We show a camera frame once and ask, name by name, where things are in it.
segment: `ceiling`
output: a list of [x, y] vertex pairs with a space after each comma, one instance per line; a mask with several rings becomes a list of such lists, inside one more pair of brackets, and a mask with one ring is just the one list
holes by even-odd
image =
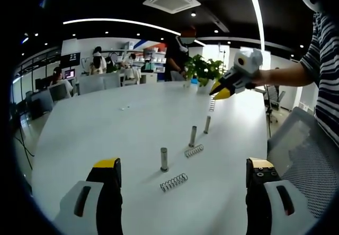
[[[63, 21], [85, 18], [134, 20], [180, 31], [194, 25], [198, 37], [241, 37], [259, 39], [259, 31], [251, 0], [198, 0], [202, 6], [177, 14], [168, 14], [144, 6], [145, 0], [22, 0], [20, 23], [15, 34], [21, 60], [63, 40], [89, 37], [127, 37], [160, 41], [173, 34], [129, 23], [84, 22], [63, 25]], [[301, 0], [259, 0], [265, 40], [277, 43], [300, 55], [308, 47], [312, 30], [312, 12]], [[220, 25], [228, 31], [222, 31]], [[20, 44], [29, 35], [29, 40]]]

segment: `metal spring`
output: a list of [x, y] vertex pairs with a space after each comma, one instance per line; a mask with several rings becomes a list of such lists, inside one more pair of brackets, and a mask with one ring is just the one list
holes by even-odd
[[195, 155], [195, 154], [201, 152], [203, 149], [204, 149], [204, 146], [203, 146], [202, 144], [199, 144], [199, 145], [195, 146], [195, 147], [192, 148], [192, 149], [186, 150], [186, 151], [185, 151], [185, 156], [186, 156], [187, 158], [189, 158], [189, 157], [191, 157], [191, 156], [193, 156], [193, 155]]
[[160, 188], [162, 189], [162, 191], [168, 191], [180, 184], [183, 184], [186, 180], [188, 180], [189, 178], [187, 177], [187, 175], [185, 173], [180, 174], [166, 182], [163, 182], [160, 184]]
[[216, 107], [216, 101], [213, 99], [216, 96], [216, 94], [211, 96], [210, 101], [210, 112], [214, 112], [214, 108]]

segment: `hand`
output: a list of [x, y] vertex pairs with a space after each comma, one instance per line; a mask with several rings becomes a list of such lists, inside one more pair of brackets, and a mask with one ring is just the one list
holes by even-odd
[[270, 81], [270, 71], [269, 70], [260, 70], [259, 74], [253, 78], [252, 83], [256, 86], [263, 86], [269, 84]]
[[186, 71], [182, 71], [180, 74], [186, 79]]

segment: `potted plant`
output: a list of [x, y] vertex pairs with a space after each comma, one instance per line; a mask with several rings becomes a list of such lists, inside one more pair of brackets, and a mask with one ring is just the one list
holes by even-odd
[[190, 80], [194, 75], [198, 79], [198, 93], [208, 94], [215, 82], [221, 77], [219, 69], [222, 67], [222, 61], [213, 61], [209, 59], [205, 61], [201, 55], [195, 55], [185, 64], [186, 75]]

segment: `metal pin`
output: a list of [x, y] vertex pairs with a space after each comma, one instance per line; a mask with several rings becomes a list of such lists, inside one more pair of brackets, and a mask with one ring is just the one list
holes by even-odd
[[204, 130], [205, 134], [208, 134], [208, 128], [210, 127], [210, 122], [211, 122], [211, 116], [207, 116], [205, 130]]
[[195, 141], [195, 135], [197, 134], [197, 127], [194, 125], [192, 127], [192, 132], [191, 132], [191, 140], [189, 143], [189, 147], [194, 147], [194, 141]]
[[167, 165], [167, 148], [161, 148], [161, 167], [160, 170], [162, 172], [167, 172], [168, 171], [168, 165]]

